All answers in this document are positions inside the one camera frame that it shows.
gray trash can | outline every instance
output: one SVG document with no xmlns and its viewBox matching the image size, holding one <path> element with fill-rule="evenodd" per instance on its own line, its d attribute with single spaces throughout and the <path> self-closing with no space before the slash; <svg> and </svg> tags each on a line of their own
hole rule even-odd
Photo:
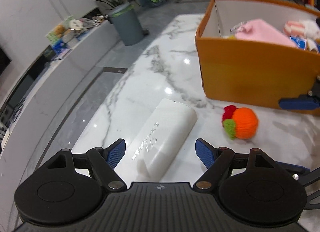
<svg viewBox="0 0 320 232">
<path fill-rule="evenodd" d="M 141 24 L 132 4 L 125 3 L 117 6 L 112 13 L 109 14 L 109 17 L 124 45 L 134 45 L 144 37 Z"/>
</svg>

striped item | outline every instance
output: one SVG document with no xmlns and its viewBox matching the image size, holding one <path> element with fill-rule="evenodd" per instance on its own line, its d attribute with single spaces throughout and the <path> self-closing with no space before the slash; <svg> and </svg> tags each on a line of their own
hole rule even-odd
<svg viewBox="0 0 320 232">
<path fill-rule="evenodd" d="M 283 32 L 287 36 L 292 35 L 292 36 L 298 36 L 301 38 L 305 38 L 305 34 L 304 34 L 305 33 L 305 26 L 300 22 L 288 21 L 284 25 Z"/>
</svg>

trash bin lid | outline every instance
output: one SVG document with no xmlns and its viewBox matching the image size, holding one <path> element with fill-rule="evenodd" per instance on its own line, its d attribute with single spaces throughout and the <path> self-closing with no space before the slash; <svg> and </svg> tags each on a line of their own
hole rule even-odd
<svg viewBox="0 0 320 232">
<path fill-rule="evenodd" d="M 133 5 L 130 3 L 124 3 L 122 5 L 117 6 L 110 14 L 111 17 L 117 17 L 122 15 L 123 13 L 133 9 Z"/>
</svg>

cardboard box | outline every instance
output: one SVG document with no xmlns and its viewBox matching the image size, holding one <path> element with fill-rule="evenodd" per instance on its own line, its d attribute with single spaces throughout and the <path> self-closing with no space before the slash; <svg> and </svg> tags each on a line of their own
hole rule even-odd
<svg viewBox="0 0 320 232">
<path fill-rule="evenodd" d="M 257 18 L 282 31 L 288 20 L 320 13 L 281 0 L 211 0 L 196 32 L 202 85 L 210 99 L 279 109 L 280 98 L 306 94 L 320 73 L 320 55 L 275 44 L 225 39 Z M 302 111 L 320 115 L 320 109 Z"/>
</svg>

red yarn ball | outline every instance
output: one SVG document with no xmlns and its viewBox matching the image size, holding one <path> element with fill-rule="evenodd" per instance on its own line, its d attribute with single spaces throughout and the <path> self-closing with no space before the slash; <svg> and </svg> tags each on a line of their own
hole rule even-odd
<svg viewBox="0 0 320 232">
<path fill-rule="evenodd" d="M 222 115 L 222 122 L 225 120 L 225 119 L 232 119 L 232 116 L 233 116 L 233 112 L 235 112 L 237 110 L 237 107 L 234 106 L 234 105 L 230 105 L 230 106 L 226 106 L 224 108 L 224 113 Z"/>
</svg>

